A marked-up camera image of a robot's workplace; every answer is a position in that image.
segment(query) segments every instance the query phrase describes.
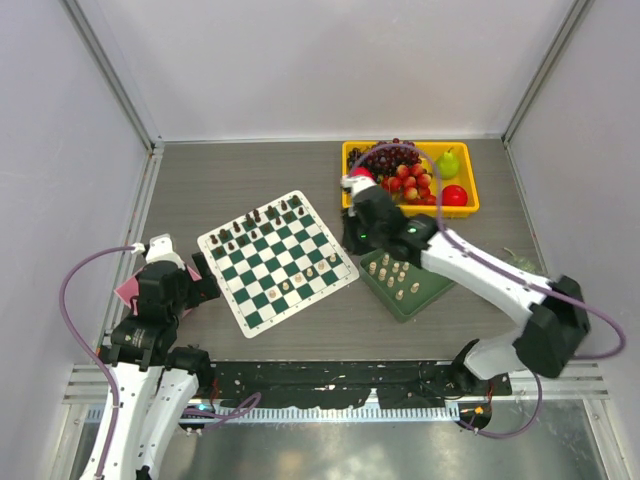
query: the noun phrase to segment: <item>pink object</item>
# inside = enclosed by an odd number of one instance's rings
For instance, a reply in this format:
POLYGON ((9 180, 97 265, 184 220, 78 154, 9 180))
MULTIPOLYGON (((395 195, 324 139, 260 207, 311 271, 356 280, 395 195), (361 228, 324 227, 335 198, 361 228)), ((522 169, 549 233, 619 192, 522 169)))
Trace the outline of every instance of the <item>pink object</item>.
MULTIPOLYGON (((193 268, 187 265, 187 269, 189 270, 189 275, 191 275, 192 279, 194 280, 202 279, 202 277, 198 274, 198 272, 196 272, 193 268)), ((138 281, 136 280, 136 274, 140 270, 135 272, 132 277, 130 277, 126 282, 124 282, 122 285, 120 285, 118 288, 114 290, 114 292, 116 293, 116 295, 118 295, 120 300, 122 300, 125 303, 125 305, 129 308, 131 308, 131 299, 136 295, 138 295, 138 292, 139 292, 138 281)), ((133 313, 138 313, 136 310, 137 309, 134 307, 133 313)), ((185 312, 182 314, 182 318, 186 317, 190 311, 191 310, 185 310, 185 312)))

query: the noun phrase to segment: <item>green pear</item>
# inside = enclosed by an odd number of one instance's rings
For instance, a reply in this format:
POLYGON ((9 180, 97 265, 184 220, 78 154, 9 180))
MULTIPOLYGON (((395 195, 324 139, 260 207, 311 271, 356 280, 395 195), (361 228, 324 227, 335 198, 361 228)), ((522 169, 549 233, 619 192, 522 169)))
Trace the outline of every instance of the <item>green pear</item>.
POLYGON ((436 160, 436 166, 443 180, 449 180, 455 177, 458 174, 458 170, 460 170, 460 159, 458 159, 458 156, 451 150, 453 150, 453 147, 440 155, 438 160, 436 160))

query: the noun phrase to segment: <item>red tomato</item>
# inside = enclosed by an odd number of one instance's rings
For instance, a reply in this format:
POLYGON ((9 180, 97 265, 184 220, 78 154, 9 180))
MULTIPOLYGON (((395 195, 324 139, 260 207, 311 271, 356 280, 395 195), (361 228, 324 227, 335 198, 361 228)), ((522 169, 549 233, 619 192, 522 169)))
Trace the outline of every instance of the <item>red tomato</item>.
POLYGON ((449 207, 464 207, 469 196, 460 185, 449 185, 442 190, 442 204, 449 207))

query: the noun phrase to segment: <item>cable clip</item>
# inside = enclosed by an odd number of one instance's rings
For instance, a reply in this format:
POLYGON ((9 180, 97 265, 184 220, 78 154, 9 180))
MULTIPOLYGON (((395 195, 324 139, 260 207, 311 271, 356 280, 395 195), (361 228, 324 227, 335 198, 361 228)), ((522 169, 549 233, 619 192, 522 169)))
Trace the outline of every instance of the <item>cable clip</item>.
POLYGON ((139 255, 141 253, 144 253, 145 251, 144 243, 137 242, 131 246, 133 247, 133 250, 131 250, 131 255, 139 255))

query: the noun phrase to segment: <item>green chess piece tray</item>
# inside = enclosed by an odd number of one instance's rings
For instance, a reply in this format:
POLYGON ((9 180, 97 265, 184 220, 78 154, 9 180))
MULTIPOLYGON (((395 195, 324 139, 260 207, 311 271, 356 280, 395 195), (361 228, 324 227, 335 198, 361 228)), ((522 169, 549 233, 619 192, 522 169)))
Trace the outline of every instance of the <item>green chess piece tray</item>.
POLYGON ((360 259, 358 264, 360 278, 371 288, 371 291, 380 299, 385 307, 393 314, 398 322, 404 323, 416 316, 420 310, 432 302, 435 302, 441 295, 451 289, 455 282, 436 273, 409 265, 408 270, 404 270, 404 262, 397 262, 393 257, 389 257, 389 263, 382 265, 384 257, 383 250, 376 250, 360 259), (375 271, 370 274, 369 266, 375 262, 375 271), (398 272, 393 272, 394 264, 398 263, 398 272), (387 274, 384 280, 378 280, 380 269, 385 268, 387 274), (405 273, 402 282, 398 281, 400 272, 405 273), (394 277, 393 286, 387 286, 389 277, 394 277), (418 290, 411 293, 411 286, 419 284, 418 290), (401 300, 396 299, 398 291, 403 291, 401 300))

